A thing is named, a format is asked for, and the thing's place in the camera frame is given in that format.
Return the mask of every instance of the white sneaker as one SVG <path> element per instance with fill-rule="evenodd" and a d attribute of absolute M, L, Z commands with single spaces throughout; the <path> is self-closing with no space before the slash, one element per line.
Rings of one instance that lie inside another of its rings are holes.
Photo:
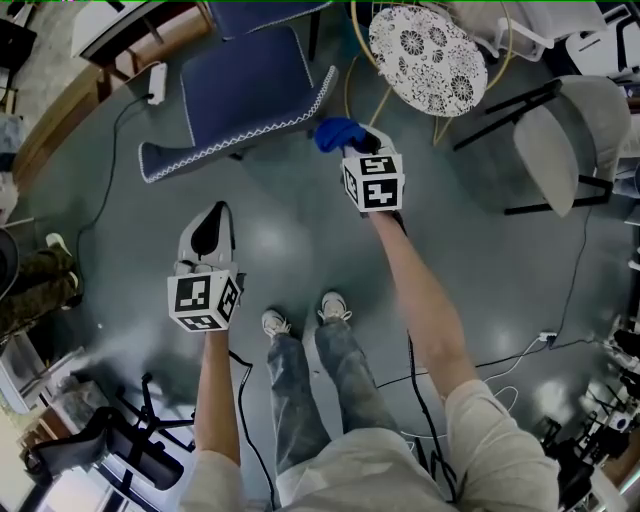
<path fill-rule="evenodd" d="M 78 279 L 78 276 L 75 275 L 73 272 L 69 272 L 67 275 L 73 281 L 73 289 L 77 291 L 78 287 L 80 286 L 80 280 Z M 69 299 L 69 301 L 67 301 L 67 303 L 64 306 L 62 306 L 60 309 L 62 309 L 63 311 L 68 311 L 68 310 L 72 309 L 74 307 L 73 306 L 73 302 L 72 302 L 74 298 L 75 297 L 72 297 L 71 299 Z"/>
<path fill-rule="evenodd" d="M 347 303 L 342 295 L 336 292 L 327 292 L 322 297 L 322 310 L 318 311 L 318 316 L 325 322 L 329 318 L 340 318 L 347 321 L 351 318 L 351 311 L 347 310 Z"/>
<path fill-rule="evenodd" d="M 262 314 L 262 330 L 269 338 L 273 338 L 276 334 L 289 334 L 291 324 L 274 309 L 267 309 Z"/>
<path fill-rule="evenodd" d="M 62 235 L 60 235 L 59 233 L 49 233 L 45 237 L 45 241 L 47 242 L 47 247 L 51 247 L 52 245 L 59 245 L 60 247 L 62 247 L 62 250 L 64 252 L 71 256 L 69 249 L 67 249 L 67 244 L 64 243 L 64 238 L 62 238 Z"/>

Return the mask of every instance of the camouflage pants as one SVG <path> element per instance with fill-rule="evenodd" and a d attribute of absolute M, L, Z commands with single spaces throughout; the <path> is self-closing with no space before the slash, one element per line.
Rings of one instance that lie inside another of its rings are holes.
<path fill-rule="evenodd" d="M 15 283 L 0 301 L 0 335 L 65 305 L 76 294 L 73 258 L 54 245 L 24 258 Z"/>

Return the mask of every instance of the chair leg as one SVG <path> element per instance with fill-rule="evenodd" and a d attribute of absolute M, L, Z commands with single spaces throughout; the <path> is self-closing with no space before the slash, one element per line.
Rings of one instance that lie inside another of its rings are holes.
<path fill-rule="evenodd" d="M 153 412 L 153 402 L 151 401 L 151 393 L 149 393 L 149 382 L 151 382 L 151 374 L 145 373 L 142 376 L 142 397 L 144 398 L 144 408 L 146 409 L 147 416 L 150 421 L 156 419 L 156 415 Z"/>
<path fill-rule="evenodd" d="M 178 428 L 178 427 L 190 427 L 193 425 L 194 420 L 163 420 L 157 421 L 156 426 L 161 429 Z"/>
<path fill-rule="evenodd" d="M 124 394 L 124 388 L 119 387 L 118 390 L 116 391 L 116 398 L 120 400 L 120 402 L 122 402 L 122 405 L 124 405 L 127 408 L 127 410 L 131 412 L 136 418 L 146 422 L 145 415 L 142 414 L 142 412 L 140 412 L 138 409 L 136 409 L 133 406 L 133 404 L 123 396 L 123 394 Z"/>
<path fill-rule="evenodd" d="M 320 11 L 311 13 L 309 27 L 309 62 L 313 62 L 316 56 L 316 44 L 318 43 L 318 29 L 320 28 Z"/>
<path fill-rule="evenodd" d="M 180 448 L 182 448 L 183 450 L 186 450 L 188 452 L 192 452 L 194 450 L 194 448 L 195 448 L 195 444 L 189 443 L 188 445 L 186 445 L 182 441 L 177 439 L 175 436 L 173 436 L 172 434 L 169 434 L 169 432 L 167 432 L 166 430 L 158 430 L 158 434 L 160 434 L 165 439 L 168 439 L 169 441 L 171 441 L 176 446 L 179 446 Z"/>
<path fill-rule="evenodd" d="M 595 206 L 599 204 L 605 204 L 609 202 L 609 198 L 611 197 L 611 193 L 613 191 L 613 183 L 607 180 L 602 180 L 600 178 L 594 178 L 592 176 L 578 176 L 578 182 L 584 183 L 585 185 L 591 185 L 592 187 L 602 189 L 602 194 L 594 195 L 591 197 L 583 197 L 580 199 L 575 199 L 573 201 L 572 208 L 581 208 L 584 206 Z M 507 208 L 504 211 L 505 215 L 521 215 L 523 213 L 534 213 L 534 212 L 546 212 L 551 210 L 551 206 L 548 203 L 543 204 L 534 204 L 531 206 L 520 206 L 518 208 Z"/>
<path fill-rule="evenodd" d="M 489 107 L 484 111 L 484 113 L 492 114 L 493 112 L 497 112 L 498 110 L 502 110 L 503 108 L 510 107 L 511 105 L 515 105 L 516 103 L 520 103 L 522 101 L 531 100 L 536 96 L 540 96 L 548 92 L 557 93 L 561 85 L 562 82 L 560 80 L 551 80 L 550 82 L 544 84 L 542 87 L 538 87 L 537 89 L 533 89 L 532 91 L 528 91 L 523 94 L 518 94 L 511 99 L 503 101 L 502 103 L 498 103 L 493 107 Z"/>
<path fill-rule="evenodd" d="M 467 137 L 466 139 L 461 140 L 455 146 L 453 146 L 453 150 L 458 151 L 459 149 L 465 146 L 468 146 L 472 142 L 475 142 L 479 138 L 484 137 L 487 133 L 491 133 L 492 131 L 500 128 L 501 126 L 504 126 L 505 124 L 515 123 L 518 119 L 522 117 L 523 114 L 526 114 L 530 110 L 533 110 L 534 108 L 539 107 L 540 105 L 546 103 L 547 101 L 552 100 L 553 98 L 555 98 L 555 93 L 550 92 L 545 94 L 544 96 L 541 96 L 537 100 L 528 102 L 526 105 L 520 107 L 518 110 L 511 112 L 510 114 L 506 115 L 502 119 L 498 119 L 495 123 L 492 123 L 486 128 L 483 128 L 482 130 Z"/>

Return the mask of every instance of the white box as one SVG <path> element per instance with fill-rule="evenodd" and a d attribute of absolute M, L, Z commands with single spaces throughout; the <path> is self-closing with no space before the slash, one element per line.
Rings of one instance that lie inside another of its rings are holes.
<path fill-rule="evenodd" d="M 167 279 L 169 316 L 189 332 L 226 331 L 240 298 L 228 270 Z"/>
<path fill-rule="evenodd" d="M 344 188 L 361 212 L 402 208 L 402 155 L 369 155 L 342 160 Z"/>

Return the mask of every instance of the white cable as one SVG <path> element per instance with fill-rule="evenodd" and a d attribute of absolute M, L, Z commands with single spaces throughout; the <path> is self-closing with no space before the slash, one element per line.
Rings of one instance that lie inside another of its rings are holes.
<path fill-rule="evenodd" d="M 516 362 L 513 363 L 511 368 L 509 368 L 508 370 L 506 370 L 506 371 L 504 371 L 502 373 L 496 373 L 495 375 L 491 375 L 490 377 L 487 377 L 486 379 L 484 379 L 483 382 L 487 383 L 492 379 L 497 379 L 498 377 L 504 377 L 508 373 L 511 373 L 513 370 L 515 370 L 516 366 L 518 366 L 520 361 L 522 361 L 522 358 L 524 356 L 526 356 L 527 353 L 531 350 L 531 347 L 533 347 L 538 341 L 541 341 L 540 337 L 536 338 L 535 340 L 533 340 L 529 344 L 529 346 L 526 348 L 526 350 L 522 354 L 520 354 L 520 357 L 518 357 Z M 518 400 L 518 390 L 514 386 L 505 386 L 502 389 L 500 389 L 497 393 L 494 393 L 493 396 L 497 397 L 500 393 L 502 393 L 503 391 L 506 391 L 507 389 L 512 389 L 513 391 L 515 391 L 515 396 L 513 397 L 513 401 L 511 402 L 511 405 L 507 408 L 507 411 L 511 412 L 511 409 L 513 409 L 513 407 L 516 405 L 516 401 Z M 419 435 L 419 434 L 414 434 L 412 432 L 405 432 L 404 430 L 401 430 L 400 433 L 405 435 L 405 436 L 409 436 L 409 437 L 418 437 L 420 439 L 433 439 L 433 436 L 423 436 L 423 435 Z M 445 437 L 447 437 L 447 434 L 440 434 L 438 436 L 438 439 L 443 439 Z"/>
<path fill-rule="evenodd" d="M 520 364 L 520 361 L 522 361 L 522 358 L 523 358 L 524 356 L 526 356 L 526 355 L 527 355 L 527 353 L 529 352 L 529 350 L 531 350 L 531 347 L 533 347 L 533 346 L 534 346 L 534 345 L 535 345 L 539 340 L 540 340 L 540 338 L 539 338 L 539 337 L 538 337 L 538 338 L 536 338 L 535 340 L 533 340 L 533 341 L 529 344 L 529 346 L 527 347 L 527 349 L 526 349 L 522 354 L 520 354 L 520 357 L 518 357 L 518 359 L 516 359 L 516 362 L 515 362 L 515 363 L 513 363 L 513 366 L 512 366 L 511 368 L 509 368 L 506 372 L 496 373 L 495 375 L 492 375 L 491 377 L 487 377 L 486 379 L 484 379 L 484 381 L 483 381 L 483 382 L 485 382 L 485 383 L 486 383 L 486 382 L 489 382 L 490 380 L 497 379 L 498 377 L 503 377 L 503 376 L 507 375 L 508 373 L 511 373 L 513 370 L 515 370 L 516 366 L 518 366 L 518 364 Z"/>

